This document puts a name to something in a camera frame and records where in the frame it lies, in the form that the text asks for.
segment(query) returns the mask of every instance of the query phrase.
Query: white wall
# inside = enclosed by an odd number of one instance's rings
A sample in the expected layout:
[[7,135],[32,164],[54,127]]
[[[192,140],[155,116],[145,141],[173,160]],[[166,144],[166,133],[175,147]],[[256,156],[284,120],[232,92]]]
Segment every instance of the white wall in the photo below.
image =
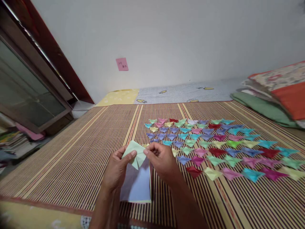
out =
[[[305,59],[302,0],[32,0],[93,100]],[[116,58],[126,57],[128,72]]]

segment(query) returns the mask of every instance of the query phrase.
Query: hand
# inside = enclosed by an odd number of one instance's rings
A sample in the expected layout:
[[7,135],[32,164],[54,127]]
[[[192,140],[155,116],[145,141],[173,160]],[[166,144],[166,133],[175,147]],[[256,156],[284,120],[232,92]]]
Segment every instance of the hand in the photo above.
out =
[[144,150],[159,177],[169,186],[184,178],[169,146],[153,142]]
[[122,187],[125,180],[127,164],[137,155],[137,152],[133,150],[122,159],[126,148],[127,146],[123,146],[110,155],[101,188],[113,191]]

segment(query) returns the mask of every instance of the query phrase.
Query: pink sticky note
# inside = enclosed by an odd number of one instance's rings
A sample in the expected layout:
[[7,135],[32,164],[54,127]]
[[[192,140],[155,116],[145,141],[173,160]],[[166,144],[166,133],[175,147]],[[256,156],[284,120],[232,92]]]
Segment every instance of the pink sticky note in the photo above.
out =
[[119,59],[115,59],[115,60],[117,61],[119,71],[128,71],[128,65],[127,65],[126,58],[119,58]]

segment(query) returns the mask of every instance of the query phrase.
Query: red origami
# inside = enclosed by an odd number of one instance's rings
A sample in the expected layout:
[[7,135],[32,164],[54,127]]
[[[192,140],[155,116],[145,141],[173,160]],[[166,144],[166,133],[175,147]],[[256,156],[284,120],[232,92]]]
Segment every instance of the red origami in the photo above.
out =
[[179,122],[177,119],[169,119],[169,122]]
[[222,149],[216,149],[216,148],[210,148],[209,151],[215,155],[215,157],[218,157],[219,155],[222,155],[222,154],[226,154],[227,152],[222,150]]
[[194,166],[191,167],[187,167],[186,170],[189,172],[189,174],[195,179],[196,177],[198,177],[202,171],[199,169],[196,169]]
[[277,155],[280,150],[275,150],[275,149],[266,149],[266,148],[260,148],[258,149],[260,151],[264,151],[261,155],[268,157],[268,158],[274,158],[275,155]]
[[209,124],[209,129],[217,130],[221,125],[220,124]]

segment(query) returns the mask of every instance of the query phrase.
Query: bamboo mat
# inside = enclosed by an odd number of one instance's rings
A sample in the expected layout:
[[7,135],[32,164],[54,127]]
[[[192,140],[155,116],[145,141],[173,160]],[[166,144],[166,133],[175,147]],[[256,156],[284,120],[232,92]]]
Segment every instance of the bamboo mat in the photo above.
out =
[[[236,120],[234,124],[254,128],[253,134],[261,134],[264,140],[300,150],[291,156],[293,159],[304,157],[304,141],[234,101],[95,107],[5,177],[0,183],[0,196],[90,216],[109,155],[130,140],[148,143],[149,130],[144,123],[156,118]],[[244,177],[233,181],[220,177],[212,182],[203,174],[193,179],[186,172],[192,163],[178,165],[210,228],[303,228],[305,225],[304,179],[296,182],[285,177],[273,182],[262,177],[255,184]],[[199,169],[207,166],[216,170],[227,167],[224,163],[213,167],[205,161]],[[233,170],[240,172],[244,167],[238,163]],[[154,170],[152,198],[151,204],[122,202],[121,221],[129,219],[134,225],[150,228],[176,227],[170,190]]]

